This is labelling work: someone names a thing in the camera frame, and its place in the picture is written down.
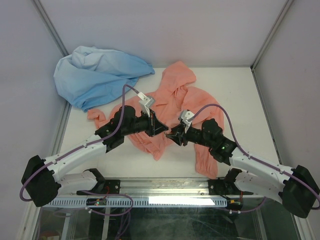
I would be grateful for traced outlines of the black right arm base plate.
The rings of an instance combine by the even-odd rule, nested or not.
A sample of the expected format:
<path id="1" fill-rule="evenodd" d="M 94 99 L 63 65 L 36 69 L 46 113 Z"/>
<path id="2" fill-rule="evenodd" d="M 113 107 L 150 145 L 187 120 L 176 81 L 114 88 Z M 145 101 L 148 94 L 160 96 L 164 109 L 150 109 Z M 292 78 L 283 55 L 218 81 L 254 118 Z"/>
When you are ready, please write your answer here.
<path id="1" fill-rule="evenodd" d="M 234 183 L 226 182 L 223 178 L 208 179 L 208 194 L 210 196 L 240 196 L 241 191 Z"/>

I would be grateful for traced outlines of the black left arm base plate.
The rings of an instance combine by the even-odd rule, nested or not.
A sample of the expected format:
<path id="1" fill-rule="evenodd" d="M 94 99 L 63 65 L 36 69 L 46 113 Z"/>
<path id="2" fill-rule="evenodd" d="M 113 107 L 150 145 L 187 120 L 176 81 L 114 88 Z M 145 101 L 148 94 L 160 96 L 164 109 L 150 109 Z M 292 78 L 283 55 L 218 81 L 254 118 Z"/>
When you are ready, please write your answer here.
<path id="1" fill-rule="evenodd" d="M 120 183 L 121 181 L 119 179 L 98 178 L 97 183 L 94 186 L 82 187 L 76 194 L 78 196 L 119 194 Z"/>

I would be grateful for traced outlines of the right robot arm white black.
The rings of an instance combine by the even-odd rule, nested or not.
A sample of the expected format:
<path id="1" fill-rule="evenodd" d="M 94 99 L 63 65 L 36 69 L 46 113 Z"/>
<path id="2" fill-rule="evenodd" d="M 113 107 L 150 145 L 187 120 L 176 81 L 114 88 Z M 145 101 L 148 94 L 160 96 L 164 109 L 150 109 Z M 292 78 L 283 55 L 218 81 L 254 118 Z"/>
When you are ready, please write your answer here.
<path id="1" fill-rule="evenodd" d="M 319 200 L 320 189 L 306 167 L 275 164 L 244 153 L 223 135 L 214 119 L 204 121 L 200 129 L 181 122 L 166 137 L 179 146 L 191 142 L 207 147 L 216 161 L 230 166 L 223 182 L 225 191 L 230 194 L 239 190 L 264 196 L 303 219 Z"/>

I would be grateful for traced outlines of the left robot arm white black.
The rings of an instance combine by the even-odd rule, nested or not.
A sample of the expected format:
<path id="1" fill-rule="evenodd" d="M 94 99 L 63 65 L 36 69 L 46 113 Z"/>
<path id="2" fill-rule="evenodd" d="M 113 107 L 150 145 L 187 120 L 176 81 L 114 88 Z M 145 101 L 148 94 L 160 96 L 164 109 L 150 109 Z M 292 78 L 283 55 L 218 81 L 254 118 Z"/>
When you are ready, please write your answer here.
<path id="1" fill-rule="evenodd" d="M 97 169 L 91 168 L 81 173 L 70 172 L 86 161 L 117 148 L 124 143 L 125 136 L 144 132 L 149 137 L 154 137 L 168 129 L 157 119 L 153 110 L 136 116 L 135 108 L 125 105 L 108 123 L 78 146 L 46 158 L 38 155 L 30 158 L 21 179 L 19 197 L 26 201 L 23 196 L 26 191 L 30 201 L 37 207 L 43 207 L 60 195 L 79 191 L 100 194 L 105 188 L 105 182 Z"/>

